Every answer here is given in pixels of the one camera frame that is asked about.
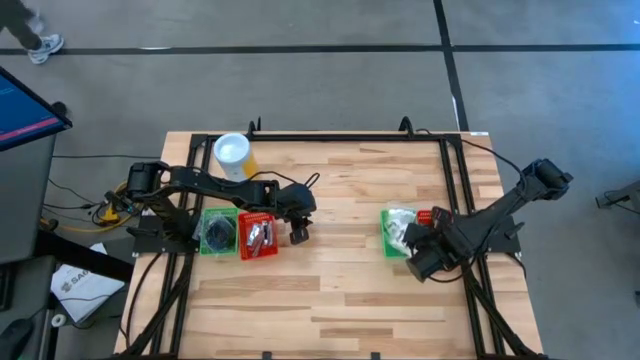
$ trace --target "wooden table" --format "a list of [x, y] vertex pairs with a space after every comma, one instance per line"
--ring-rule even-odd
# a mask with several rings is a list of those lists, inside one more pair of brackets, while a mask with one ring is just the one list
[[[184, 165], [190, 138], [190, 132], [168, 133], [162, 160]], [[491, 146], [488, 136], [465, 133], [463, 138]], [[309, 228], [311, 239], [290, 245], [289, 228], [279, 222], [277, 256], [252, 261], [196, 256], [181, 358], [259, 358], [263, 351], [273, 352], [274, 358], [369, 358], [371, 352], [380, 352], [383, 358], [475, 358], [462, 281], [421, 284], [404, 261], [385, 259], [381, 248], [381, 209], [394, 204], [449, 208], [437, 143], [254, 142], [252, 146], [261, 170], [278, 171], [300, 182], [314, 172], [322, 175], [312, 189], [318, 210]], [[496, 161], [468, 145], [464, 151], [476, 206], [481, 209], [503, 194]], [[464, 204], [453, 149], [450, 156], [459, 203]], [[209, 171], [223, 176], [215, 160]], [[229, 203], [205, 199], [204, 205]], [[137, 260], [131, 289], [152, 257]], [[158, 260], [142, 286], [132, 340], [158, 307], [166, 258]], [[503, 255], [492, 254], [488, 262], [498, 308], [529, 347], [542, 351], [522, 269]], [[487, 351], [492, 351], [482, 310], [481, 317]], [[173, 319], [170, 313], [163, 352], [169, 348]], [[124, 348], [119, 336], [115, 351]]]

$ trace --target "gray floor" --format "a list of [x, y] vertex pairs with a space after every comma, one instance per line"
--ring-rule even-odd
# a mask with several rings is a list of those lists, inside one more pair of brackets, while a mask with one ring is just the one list
[[[457, 45], [640, 42], [639, 1], [444, 2]], [[57, 0], [41, 10], [73, 48], [439, 42], [428, 0]], [[15, 46], [0, 35], [0, 47]], [[489, 131], [517, 164], [549, 157], [575, 177], [561, 201], [517, 216], [527, 222], [524, 261], [546, 352], [640, 358], [638, 218], [593, 201], [640, 178], [640, 53], [455, 59], [471, 130]], [[41, 67], [0, 56], [0, 64], [73, 110], [75, 127], [58, 137], [58, 154], [155, 155], [168, 130], [241, 130], [258, 116], [270, 130], [394, 129], [404, 115], [416, 126], [457, 130], [440, 53], [59, 56]], [[99, 199], [130, 163], [56, 160], [51, 178]], [[500, 170], [510, 187], [516, 175]], [[77, 204], [55, 188], [47, 201]], [[66, 235], [90, 244], [123, 233]], [[65, 328], [58, 358], [108, 355], [117, 322]]]

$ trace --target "monitor screen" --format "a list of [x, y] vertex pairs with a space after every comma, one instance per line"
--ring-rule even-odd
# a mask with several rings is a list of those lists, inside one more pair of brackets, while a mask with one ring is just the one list
[[0, 67], [0, 151], [71, 127], [71, 122]]

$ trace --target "sneaker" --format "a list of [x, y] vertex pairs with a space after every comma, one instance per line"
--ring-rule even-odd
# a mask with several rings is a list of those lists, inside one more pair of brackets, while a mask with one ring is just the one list
[[62, 49], [64, 45], [64, 39], [60, 35], [43, 36], [42, 46], [38, 50], [29, 50], [29, 59], [31, 62], [39, 65], [49, 59], [49, 55], [55, 54], [58, 50]]

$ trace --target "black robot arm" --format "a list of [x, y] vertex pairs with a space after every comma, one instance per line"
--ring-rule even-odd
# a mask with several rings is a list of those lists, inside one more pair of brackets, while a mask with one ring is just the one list
[[404, 236], [415, 250], [407, 259], [411, 273], [424, 282], [439, 270], [450, 270], [486, 251], [495, 237], [513, 238], [524, 225], [504, 229], [501, 225], [530, 201], [556, 200], [569, 188], [573, 177], [550, 160], [536, 160], [522, 171], [518, 184], [484, 210], [457, 215], [434, 207], [433, 227], [410, 224]]
[[[162, 182], [168, 173], [169, 180]], [[275, 180], [230, 181], [212, 176], [196, 167], [169, 166], [163, 162], [135, 163], [129, 170], [126, 197], [133, 203], [148, 206], [162, 219], [169, 238], [191, 239], [198, 216], [190, 216], [169, 199], [175, 193], [188, 192], [232, 202], [250, 212], [265, 212], [276, 219], [291, 222], [291, 243], [309, 238], [309, 216], [316, 210], [311, 190], [304, 184], [292, 183], [280, 188]]]

